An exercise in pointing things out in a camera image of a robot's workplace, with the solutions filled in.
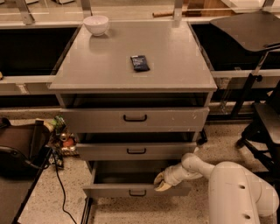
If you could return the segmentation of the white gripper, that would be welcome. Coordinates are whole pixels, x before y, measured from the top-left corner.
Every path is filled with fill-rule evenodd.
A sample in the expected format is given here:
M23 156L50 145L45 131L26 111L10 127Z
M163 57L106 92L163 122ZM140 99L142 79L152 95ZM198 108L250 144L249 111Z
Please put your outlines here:
M161 171L154 179L154 184L158 186L155 190L164 192L181 183L185 179L184 170L181 165L172 165L167 167L164 172Z

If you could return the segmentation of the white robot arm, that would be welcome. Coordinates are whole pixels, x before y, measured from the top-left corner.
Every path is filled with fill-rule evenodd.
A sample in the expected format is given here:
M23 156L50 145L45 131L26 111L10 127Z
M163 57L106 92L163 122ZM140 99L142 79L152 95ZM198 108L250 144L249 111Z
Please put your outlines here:
M209 164L193 153L165 168L154 179L158 192L184 180L208 180L209 224L260 224L262 217L277 212L279 197L275 188L240 164Z

